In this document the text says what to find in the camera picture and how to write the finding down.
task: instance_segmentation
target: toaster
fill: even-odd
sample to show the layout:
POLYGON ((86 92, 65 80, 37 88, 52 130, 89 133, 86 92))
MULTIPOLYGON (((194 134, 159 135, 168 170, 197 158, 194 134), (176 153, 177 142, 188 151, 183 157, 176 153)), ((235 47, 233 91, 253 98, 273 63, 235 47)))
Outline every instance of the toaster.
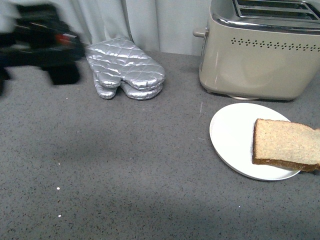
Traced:
POLYGON ((236 99, 293 100, 320 68, 320 12, 315 1, 212 0, 199 80, 236 99))

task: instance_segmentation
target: bread slice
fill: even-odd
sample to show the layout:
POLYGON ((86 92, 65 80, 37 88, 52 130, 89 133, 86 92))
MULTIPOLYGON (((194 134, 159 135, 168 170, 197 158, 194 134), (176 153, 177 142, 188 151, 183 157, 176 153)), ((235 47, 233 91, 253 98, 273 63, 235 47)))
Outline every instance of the bread slice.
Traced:
POLYGON ((320 129, 289 121, 257 119, 252 163, 305 172, 320 170, 320 129))

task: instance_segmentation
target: quilted oven mitt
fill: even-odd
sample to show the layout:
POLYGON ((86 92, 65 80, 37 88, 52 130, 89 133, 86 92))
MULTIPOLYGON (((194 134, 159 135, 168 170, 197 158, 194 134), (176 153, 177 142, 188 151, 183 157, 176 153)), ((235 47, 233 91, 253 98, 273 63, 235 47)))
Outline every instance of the quilted oven mitt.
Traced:
POLYGON ((155 97, 163 88, 165 70, 126 37, 93 44, 86 49, 97 93, 115 96, 117 87, 132 99, 155 97))

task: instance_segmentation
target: plate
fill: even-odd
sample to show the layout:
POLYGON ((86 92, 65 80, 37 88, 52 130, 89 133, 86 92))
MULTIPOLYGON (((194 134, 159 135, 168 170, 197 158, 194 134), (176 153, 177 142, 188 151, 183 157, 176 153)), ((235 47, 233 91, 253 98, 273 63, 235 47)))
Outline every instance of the plate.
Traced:
POLYGON ((283 120, 285 116, 253 103, 235 103, 220 109, 210 123, 210 138, 219 157, 233 170, 256 180, 276 181, 300 171, 252 163, 254 126, 257 119, 283 120))

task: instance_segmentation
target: white curtain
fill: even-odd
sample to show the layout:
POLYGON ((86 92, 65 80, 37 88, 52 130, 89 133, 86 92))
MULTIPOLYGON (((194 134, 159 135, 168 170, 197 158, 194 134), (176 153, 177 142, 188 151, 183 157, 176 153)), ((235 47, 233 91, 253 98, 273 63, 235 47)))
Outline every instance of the white curtain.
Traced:
POLYGON ((205 27, 211 0, 0 0, 0 31, 9 31, 16 13, 8 2, 51 2, 86 44, 131 38, 145 51, 200 55, 203 40, 192 35, 205 27))

